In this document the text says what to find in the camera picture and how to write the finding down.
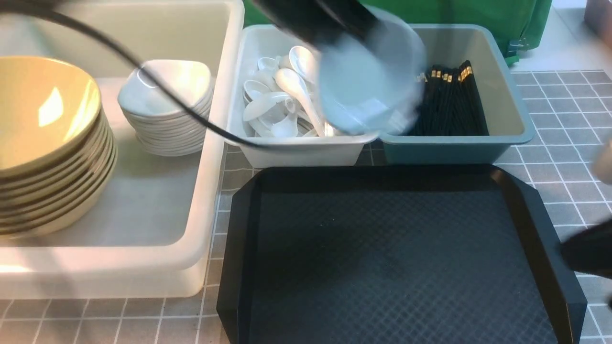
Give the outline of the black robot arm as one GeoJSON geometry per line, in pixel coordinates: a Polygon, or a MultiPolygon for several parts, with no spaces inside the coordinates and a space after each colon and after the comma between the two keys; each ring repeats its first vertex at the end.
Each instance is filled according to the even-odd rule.
{"type": "Polygon", "coordinates": [[[253,4],[282,31],[320,47],[344,35],[364,42],[380,20],[358,0],[254,0],[253,4]]]}
{"type": "Polygon", "coordinates": [[[559,245],[560,256],[574,272],[612,278],[612,220],[591,226],[559,245]]]}

